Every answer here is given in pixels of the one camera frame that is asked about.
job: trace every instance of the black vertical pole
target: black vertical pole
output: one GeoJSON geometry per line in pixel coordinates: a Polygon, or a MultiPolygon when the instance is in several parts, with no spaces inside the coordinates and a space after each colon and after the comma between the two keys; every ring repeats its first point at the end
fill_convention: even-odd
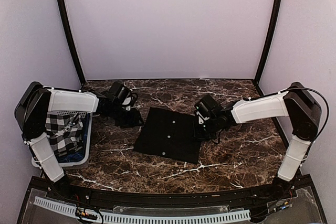
{"type": "Polygon", "coordinates": [[[272,39],[273,39],[275,26],[277,24],[277,19],[278,19],[278,14],[279,14],[279,9],[280,9],[280,3],[281,3],[281,0],[274,0],[274,2],[273,2],[273,9],[272,9],[271,19],[270,19],[269,26],[268,26],[268,31],[267,31],[265,44],[264,44],[263,52],[262,52],[261,57],[260,57],[260,62],[259,62],[259,66],[258,66],[258,69],[257,69],[257,73],[256,73],[256,76],[254,78],[254,81],[257,84],[259,84],[261,76],[263,75],[263,71],[264,71],[264,68],[265,68],[265,64],[266,64],[266,60],[267,60],[267,57],[268,57],[269,49],[270,49],[271,44],[272,44],[272,39]]]}
{"type": "Polygon", "coordinates": [[[75,65],[75,69],[76,69],[79,81],[83,85],[85,83],[85,77],[84,77],[83,69],[79,62],[74,39],[72,37],[68,14],[67,14],[67,10],[65,7],[65,2],[64,0],[57,0],[57,3],[58,3],[58,8],[59,8],[59,13],[61,15],[62,23],[63,23],[64,33],[67,38],[72,60],[74,62],[73,64],[75,65]]]}

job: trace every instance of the folded black garment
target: folded black garment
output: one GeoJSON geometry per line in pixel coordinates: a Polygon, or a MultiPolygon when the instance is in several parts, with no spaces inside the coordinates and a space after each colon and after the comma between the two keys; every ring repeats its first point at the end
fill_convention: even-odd
{"type": "Polygon", "coordinates": [[[134,151],[197,164],[201,143],[194,140],[194,123],[195,116],[150,108],[134,151]]]}

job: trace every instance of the marble table surface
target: marble table surface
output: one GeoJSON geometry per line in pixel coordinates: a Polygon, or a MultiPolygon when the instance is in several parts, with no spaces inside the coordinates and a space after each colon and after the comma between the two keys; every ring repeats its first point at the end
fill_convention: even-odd
{"type": "MultiPolygon", "coordinates": [[[[250,80],[124,80],[139,95],[135,107],[144,120],[150,107],[193,114],[194,104],[211,94],[225,104],[257,97],[250,80]]],[[[113,81],[89,81],[98,92],[113,81]]],[[[67,171],[72,184],[129,193],[205,193],[269,184],[285,146],[271,119],[224,131],[221,143],[201,144],[197,165],[133,151],[140,127],[120,129],[111,119],[93,118],[89,166],[67,171]]]]}

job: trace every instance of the black and white checkered fabric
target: black and white checkered fabric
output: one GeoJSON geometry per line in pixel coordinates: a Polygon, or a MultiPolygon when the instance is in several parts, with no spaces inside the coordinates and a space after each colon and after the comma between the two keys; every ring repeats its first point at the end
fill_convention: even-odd
{"type": "Polygon", "coordinates": [[[50,146],[56,156],[64,156],[83,148],[83,123],[79,113],[75,115],[48,114],[46,121],[50,146]]]}

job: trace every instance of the lavender wall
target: lavender wall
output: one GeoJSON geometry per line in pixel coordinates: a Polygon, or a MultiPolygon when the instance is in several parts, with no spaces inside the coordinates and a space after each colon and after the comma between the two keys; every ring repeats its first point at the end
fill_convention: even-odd
{"type": "Polygon", "coordinates": [[[31,175],[14,108],[32,81],[79,88],[56,0],[0,0],[0,223],[16,223],[31,175]]]}
{"type": "MultiPolygon", "coordinates": [[[[336,222],[335,40],[336,0],[282,0],[260,84],[268,93],[300,81],[304,86],[320,91],[329,101],[329,124],[302,168],[313,178],[329,223],[336,222]]],[[[289,120],[283,119],[280,123],[289,136],[292,130],[289,120]]]]}
{"type": "Polygon", "coordinates": [[[273,0],[66,0],[87,79],[253,78],[273,0]]]}

